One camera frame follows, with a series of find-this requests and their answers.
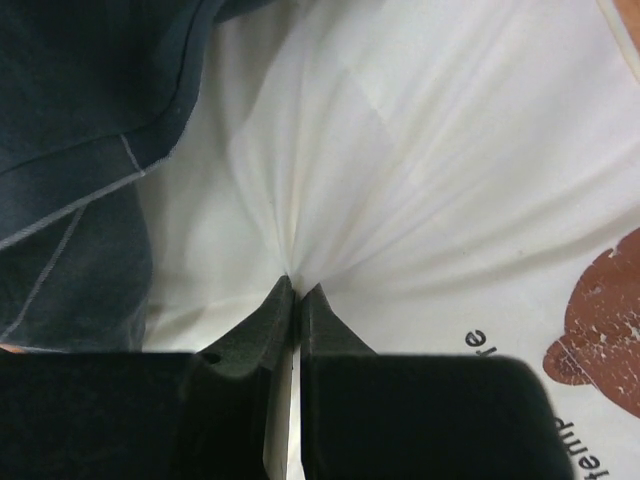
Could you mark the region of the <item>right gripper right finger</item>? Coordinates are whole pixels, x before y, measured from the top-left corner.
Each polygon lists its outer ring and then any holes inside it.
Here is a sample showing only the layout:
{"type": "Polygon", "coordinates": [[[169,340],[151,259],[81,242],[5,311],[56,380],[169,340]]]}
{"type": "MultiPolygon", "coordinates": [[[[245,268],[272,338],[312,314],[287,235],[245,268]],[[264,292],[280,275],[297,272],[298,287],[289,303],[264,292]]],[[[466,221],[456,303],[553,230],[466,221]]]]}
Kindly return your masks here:
{"type": "Polygon", "coordinates": [[[301,459],[309,479],[570,479],[547,394],[505,357],[374,352],[321,288],[302,300],[301,459]]]}

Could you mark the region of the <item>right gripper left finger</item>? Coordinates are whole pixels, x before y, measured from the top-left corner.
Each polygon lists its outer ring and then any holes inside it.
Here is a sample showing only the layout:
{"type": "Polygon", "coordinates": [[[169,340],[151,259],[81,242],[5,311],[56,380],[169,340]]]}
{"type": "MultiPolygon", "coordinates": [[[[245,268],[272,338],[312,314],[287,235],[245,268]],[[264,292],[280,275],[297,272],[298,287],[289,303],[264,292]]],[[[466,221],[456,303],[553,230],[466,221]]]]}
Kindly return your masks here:
{"type": "Polygon", "coordinates": [[[5,353],[5,479],[282,479],[295,293],[197,353],[5,353]]]}

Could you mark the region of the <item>cream pillow with bear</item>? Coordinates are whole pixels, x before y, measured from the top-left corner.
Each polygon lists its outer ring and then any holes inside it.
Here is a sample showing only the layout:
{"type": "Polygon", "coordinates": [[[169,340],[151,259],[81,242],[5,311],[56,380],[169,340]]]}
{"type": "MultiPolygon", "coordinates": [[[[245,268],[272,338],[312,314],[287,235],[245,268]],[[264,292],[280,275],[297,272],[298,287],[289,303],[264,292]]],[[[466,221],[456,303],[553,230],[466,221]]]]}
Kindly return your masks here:
{"type": "Polygon", "coordinates": [[[378,352],[526,362],[576,477],[638,477],[637,2],[277,1],[209,35],[139,189],[146,348],[288,275],[378,352]]]}

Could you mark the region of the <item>dark grey checked pillowcase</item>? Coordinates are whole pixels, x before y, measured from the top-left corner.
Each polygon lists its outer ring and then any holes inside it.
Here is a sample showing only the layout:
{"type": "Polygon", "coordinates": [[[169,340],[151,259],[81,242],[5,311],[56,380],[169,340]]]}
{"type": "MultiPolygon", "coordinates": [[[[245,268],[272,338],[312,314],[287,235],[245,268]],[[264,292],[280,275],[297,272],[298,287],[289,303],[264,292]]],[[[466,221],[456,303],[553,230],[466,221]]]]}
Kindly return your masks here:
{"type": "Polygon", "coordinates": [[[1,5],[1,345],[141,347],[153,261],[136,183],[177,145],[214,26],[254,1],[1,5]]]}

